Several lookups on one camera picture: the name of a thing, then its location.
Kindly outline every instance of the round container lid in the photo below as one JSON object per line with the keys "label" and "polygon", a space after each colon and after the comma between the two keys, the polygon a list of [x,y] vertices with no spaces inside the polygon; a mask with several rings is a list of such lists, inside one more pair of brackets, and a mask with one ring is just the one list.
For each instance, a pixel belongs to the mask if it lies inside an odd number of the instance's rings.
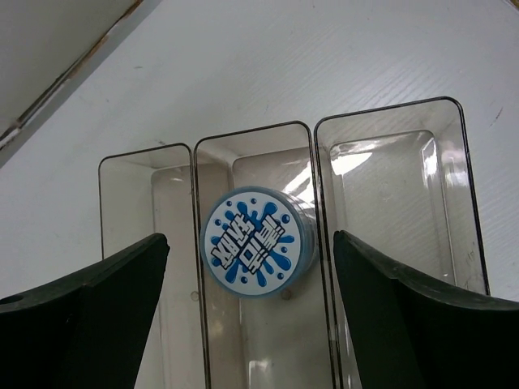
{"label": "round container lid", "polygon": [[202,228],[200,252],[217,282],[240,297],[279,291],[307,268],[312,253],[304,215],[287,196],[247,186],[218,200]]}

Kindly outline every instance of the rectangular plastic compartment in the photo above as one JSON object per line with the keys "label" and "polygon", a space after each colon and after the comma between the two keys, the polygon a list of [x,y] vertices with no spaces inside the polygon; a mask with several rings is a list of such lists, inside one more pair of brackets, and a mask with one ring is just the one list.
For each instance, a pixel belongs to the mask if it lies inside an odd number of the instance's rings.
{"label": "rectangular plastic compartment", "polygon": [[[330,258],[333,232],[344,229],[430,276],[488,293],[456,101],[437,98],[325,118],[315,141]],[[339,294],[336,303],[345,387],[358,388]]]}
{"label": "rectangular plastic compartment", "polygon": [[[299,122],[202,139],[195,148],[199,223],[224,193],[240,186],[279,190],[315,206],[310,146],[310,131]],[[284,297],[257,299],[235,297],[204,269],[201,301],[212,389],[334,387],[337,356],[320,265]]]}
{"label": "rectangular plastic compartment", "polygon": [[105,158],[99,166],[103,258],[150,233],[169,252],[135,388],[203,388],[191,151],[183,144]]}

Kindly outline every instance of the white table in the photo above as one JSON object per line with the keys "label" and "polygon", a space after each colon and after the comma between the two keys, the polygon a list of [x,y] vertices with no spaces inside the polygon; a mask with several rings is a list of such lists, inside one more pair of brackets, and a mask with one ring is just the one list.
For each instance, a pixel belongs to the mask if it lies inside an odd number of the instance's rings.
{"label": "white table", "polygon": [[491,291],[519,300],[518,65],[504,0],[164,0],[0,172],[0,297],[101,257],[104,156],[449,95]]}

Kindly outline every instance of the transparent plastic container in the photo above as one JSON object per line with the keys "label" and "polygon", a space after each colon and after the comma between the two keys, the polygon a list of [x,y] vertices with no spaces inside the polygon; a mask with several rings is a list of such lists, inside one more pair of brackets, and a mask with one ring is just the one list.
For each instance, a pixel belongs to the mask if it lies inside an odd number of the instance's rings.
{"label": "transparent plastic container", "polygon": [[[315,212],[313,171],[310,131],[300,122],[202,139],[195,148],[199,221],[223,194],[244,186],[280,191]],[[335,387],[334,323],[321,266],[255,299],[223,289],[206,267],[201,276],[212,389]]]}
{"label": "transparent plastic container", "polygon": [[[325,118],[315,128],[315,144],[329,258],[333,232],[346,230],[430,276],[488,293],[456,101],[441,97]],[[343,382],[361,387],[336,297]]]}
{"label": "transparent plastic container", "polygon": [[171,247],[135,388],[203,388],[191,151],[184,144],[105,158],[99,165],[103,258],[163,233]]}
{"label": "transparent plastic container", "polygon": [[[171,246],[137,388],[362,387],[332,265],[336,230],[488,293],[465,123],[449,98],[325,118],[315,143],[290,122],[202,139],[193,159],[183,144],[111,156],[99,180],[103,257],[154,232]],[[211,276],[198,242],[218,199],[250,186],[312,220],[318,258],[272,295],[241,298]]]}

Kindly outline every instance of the white surface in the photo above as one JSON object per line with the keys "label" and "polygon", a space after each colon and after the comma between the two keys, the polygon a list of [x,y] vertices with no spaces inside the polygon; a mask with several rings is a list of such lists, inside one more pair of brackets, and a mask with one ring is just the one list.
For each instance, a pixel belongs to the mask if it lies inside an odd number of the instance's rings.
{"label": "white surface", "polygon": [[3,167],[0,297],[101,257],[104,156],[450,95],[492,292],[519,300],[519,14],[477,4],[165,0]]}
{"label": "white surface", "polygon": [[134,2],[0,2],[0,134]]}

